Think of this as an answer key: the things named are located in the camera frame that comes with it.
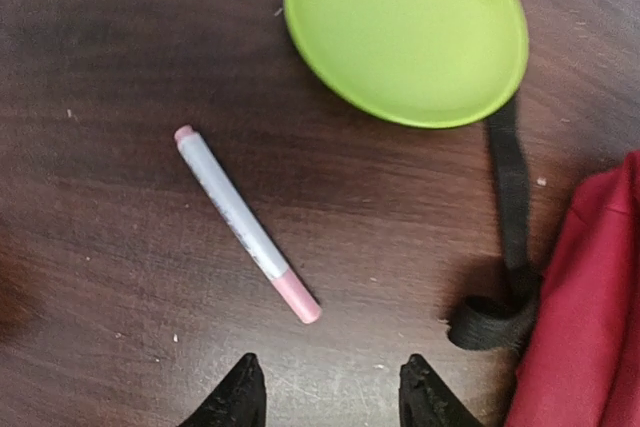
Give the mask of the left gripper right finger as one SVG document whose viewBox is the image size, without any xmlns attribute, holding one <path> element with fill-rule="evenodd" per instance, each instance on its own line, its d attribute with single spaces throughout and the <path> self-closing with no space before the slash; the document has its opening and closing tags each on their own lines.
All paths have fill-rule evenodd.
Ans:
<svg viewBox="0 0 640 427">
<path fill-rule="evenodd" d="M 482 427 L 420 354 L 400 368 L 401 427 Z"/>
</svg>

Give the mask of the white pink marker pen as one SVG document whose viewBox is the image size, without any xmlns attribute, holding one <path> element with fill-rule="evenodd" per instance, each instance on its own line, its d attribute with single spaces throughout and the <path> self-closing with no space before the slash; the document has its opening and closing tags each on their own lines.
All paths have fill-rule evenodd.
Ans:
<svg viewBox="0 0 640 427">
<path fill-rule="evenodd" d="M 287 305 L 303 323 L 317 321 L 322 314 L 319 303 L 243 200 L 203 137 L 185 125 L 174 133 L 174 141 L 226 224 Z"/>
</svg>

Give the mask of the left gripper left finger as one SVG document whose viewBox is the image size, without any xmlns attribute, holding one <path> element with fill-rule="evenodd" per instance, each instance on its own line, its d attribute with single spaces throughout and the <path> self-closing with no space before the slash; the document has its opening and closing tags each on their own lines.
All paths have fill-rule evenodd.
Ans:
<svg viewBox="0 0 640 427">
<path fill-rule="evenodd" d="M 244 354 L 180 427 L 265 427 L 266 386 L 254 353 Z"/>
</svg>

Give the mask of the red backpack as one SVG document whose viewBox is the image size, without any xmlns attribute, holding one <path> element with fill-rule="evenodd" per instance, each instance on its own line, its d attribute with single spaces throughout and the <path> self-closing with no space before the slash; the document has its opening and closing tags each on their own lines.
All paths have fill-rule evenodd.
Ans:
<svg viewBox="0 0 640 427">
<path fill-rule="evenodd" d="M 527 253 L 529 178 L 507 102 L 486 121 L 504 265 L 504 303 L 470 296 L 450 340 L 466 350 L 520 347 L 510 426 L 639 422 L 639 155 L 575 190 L 547 268 Z"/>
</svg>

